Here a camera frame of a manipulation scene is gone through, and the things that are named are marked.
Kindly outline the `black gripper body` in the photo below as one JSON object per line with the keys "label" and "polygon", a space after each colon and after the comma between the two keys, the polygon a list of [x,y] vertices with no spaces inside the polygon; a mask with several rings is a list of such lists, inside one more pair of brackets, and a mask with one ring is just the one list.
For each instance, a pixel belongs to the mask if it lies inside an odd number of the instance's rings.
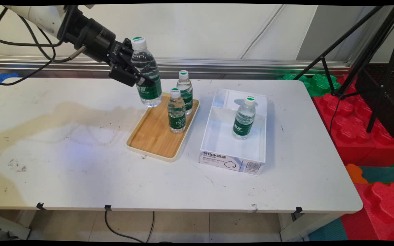
{"label": "black gripper body", "polygon": [[66,13],[58,31],[58,39],[71,43],[75,49],[85,47],[82,52],[97,62],[131,65],[133,49],[123,49],[123,41],[116,39],[115,33],[92,18],[83,15],[77,6],[65,6]]}

